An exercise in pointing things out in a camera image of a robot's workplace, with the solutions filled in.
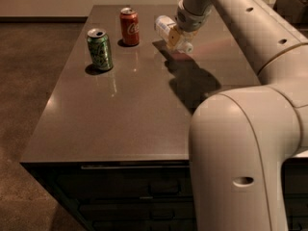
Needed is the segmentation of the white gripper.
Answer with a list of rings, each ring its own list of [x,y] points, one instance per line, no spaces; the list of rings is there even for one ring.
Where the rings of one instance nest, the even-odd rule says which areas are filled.
[[[171,51],[192,52],[193,38],[211,13],[210,0],[180,0],[176,11],[177,26],[168,33],[167,46]]]

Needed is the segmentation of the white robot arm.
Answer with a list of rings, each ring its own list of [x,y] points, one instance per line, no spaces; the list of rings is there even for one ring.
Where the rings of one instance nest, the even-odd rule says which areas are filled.
[[[211,10],[259,83],[203,101],[189,134],[198,231],[288,231],[281,168],[307,149],[307,39],[262,0],[181,0],[180,32]]]

